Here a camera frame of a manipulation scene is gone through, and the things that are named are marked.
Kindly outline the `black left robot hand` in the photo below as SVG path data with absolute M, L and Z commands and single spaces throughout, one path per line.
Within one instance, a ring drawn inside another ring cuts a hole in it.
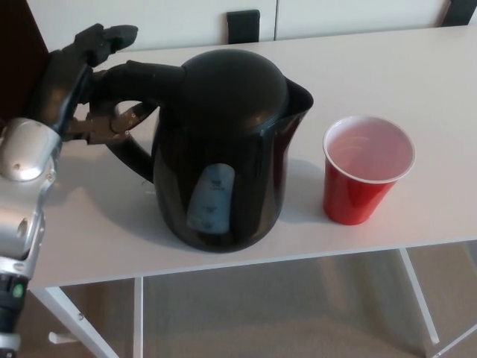
M 150 116 L 157 105 L 143 93 L 141 75 L 131 64 L 96 72 L 94 68 L 136 40 L 138 28 L 95 24 L 72 44 L 50 53 L 28 117 L 46 125 L 65 141 L 115 145 Z

